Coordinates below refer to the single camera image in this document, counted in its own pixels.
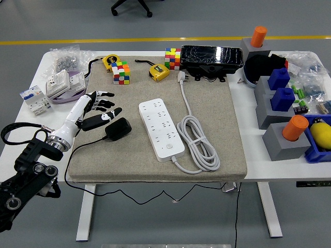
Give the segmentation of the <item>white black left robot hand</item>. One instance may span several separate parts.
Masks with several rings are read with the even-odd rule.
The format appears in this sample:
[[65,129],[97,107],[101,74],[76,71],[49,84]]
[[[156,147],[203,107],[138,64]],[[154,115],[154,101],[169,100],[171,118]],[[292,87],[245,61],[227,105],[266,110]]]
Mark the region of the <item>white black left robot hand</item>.
[[118,107],[109,111],[115,104],[104,99],[104,96],[113,97],[114,94],[106,91],[93,91],[81,96],[66,117],[62,127],[52,131],[47,142],[52,146],[58,146],[61,151],[67,151],[72,147],[73,138],[80,130],[89,131],[99,128],[119,115],[122,108]]

